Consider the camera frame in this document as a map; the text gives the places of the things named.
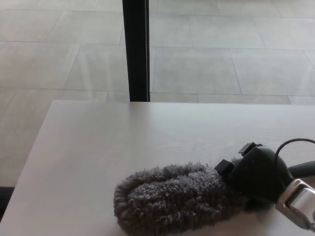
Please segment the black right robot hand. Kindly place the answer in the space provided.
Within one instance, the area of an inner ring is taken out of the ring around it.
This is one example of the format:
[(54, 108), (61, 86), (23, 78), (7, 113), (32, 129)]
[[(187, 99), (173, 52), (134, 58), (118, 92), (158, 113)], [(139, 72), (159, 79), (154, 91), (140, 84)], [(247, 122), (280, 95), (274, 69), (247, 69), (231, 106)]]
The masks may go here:
[(241, 159), (222, 160), (215, 170), (231, 187), (244, 195), (267, 203), (275, 203), (294, 181), (285, 162), (267, 146), (246, 143), (238, 152)]

